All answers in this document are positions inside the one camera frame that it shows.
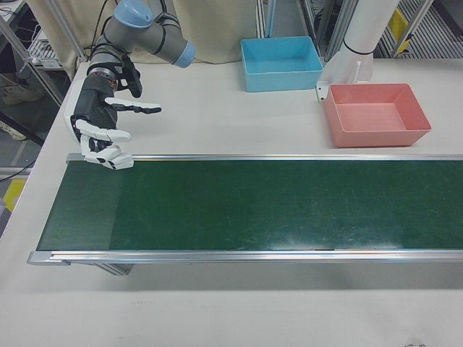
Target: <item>robotic hand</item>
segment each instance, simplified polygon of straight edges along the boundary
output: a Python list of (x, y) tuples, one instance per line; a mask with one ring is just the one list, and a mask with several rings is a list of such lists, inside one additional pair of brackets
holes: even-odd
[(69, 100), (64, 112), (84, 159), (114, 170), (133, 166), (132, 156), (114, 144), (131, 139), (128, 132), (116, 128), (117, 112), (161, 111), (158, 104), (114, 97), (114, 91), (125, 89), (135, 98), (141, 96), (140, 73), (129, 58), (130, 51), (137, 46), (178, 67), (189, 66), (195, 57), (195, 47), (182, 37), (172, 0), (148, 3), (149, 7), (141, 0), (119, 3), (93, 49), (87, 77), (74, 83), (78, 97), (71, 91), (74, 100)]

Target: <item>person's leg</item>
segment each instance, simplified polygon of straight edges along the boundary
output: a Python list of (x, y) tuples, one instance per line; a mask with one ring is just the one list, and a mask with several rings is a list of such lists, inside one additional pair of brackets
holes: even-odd
[[(16, 77), (16, 64), (14, 63), (14, 56), (11, 46), (7, 46), (0, 53), (0, 80), (1, 80), (1, 93), (3, 94), (3, 101), (7, 105), (14, 105), (21, 103), (22, 99), (16, 96), (14, 89), (17, 88), (18, 79)], [(0, 130), (7, 132), (13, 140), (23, 141), (26, 140), (26, 136), (11, 128), (8, 124), (0, 121)]]
[(25, 80), (17, 77), (14, 54), (10, 45), (0, 53), (0, 61), (1, 94), (6, 105), (37, 101), (45, 95), (42, 88), (32, 88)]

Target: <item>gray floor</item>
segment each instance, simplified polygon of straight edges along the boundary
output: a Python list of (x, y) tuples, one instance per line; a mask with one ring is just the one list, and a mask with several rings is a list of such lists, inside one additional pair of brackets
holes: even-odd
[[(64, 72), (50, 72), (57, 87), (66, 93), (69, 87), (69, 79)], [(31, 79), (32, 85), (37, 81)], [(12, 117), (24, 127), (45, 139), (53, 121), (58, 113), (59, 107), (46, 95), (39, 101), (33, 103), (21, 103), (8, 106), (0, 98), (0, 111)], [(6, 132), (0, 131), (0, 179), (12, 173), (20, 171), (25, 166), (31, 164), (41, 151), (41, 146), (30, 140), (15, 141)], [(27, 178), (27, 172), (19, 178)], [(5, 195), (11, 179), (0, 181), (0, 198)]]

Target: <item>conveyor belt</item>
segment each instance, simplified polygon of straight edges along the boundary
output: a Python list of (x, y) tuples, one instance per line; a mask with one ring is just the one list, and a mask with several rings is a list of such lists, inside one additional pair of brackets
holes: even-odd
[[(411, 20), (420, 0), (403, 0), (399, 8), (407, 20)], [(380, 42), (380, 52), (383, 58), (389, 57), (389, 52), (394, 49), (395, 40), (387, 29)], [(463, 58), (463, 38), (456, 37), (447, 27), (434, 7), (422, 19), (422, 22), (413, 33), (413, 39), (409, 45), (410, 53), (403, 53), (399, 58), (404, 59), (439, 59), (439, 58)]]
[(463, 162), (70, 162), (38, 250), (463, 249)]

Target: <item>white table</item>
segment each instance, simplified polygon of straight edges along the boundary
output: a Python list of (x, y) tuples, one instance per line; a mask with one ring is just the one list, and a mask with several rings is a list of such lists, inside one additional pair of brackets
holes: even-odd
[[(313, 90), (246, 93), (238, 63), (138, 68), (163, 112), (120, 116), (131, 153), (463, 152), (463, 61), (376, 61), (374, 82), (408, 82), (433, 131), (363, 150), (333, 147)], [(76, 151), (59, 114), (0, 241), (0, 346), (461, 345), (461, 264), (26, 265)]]

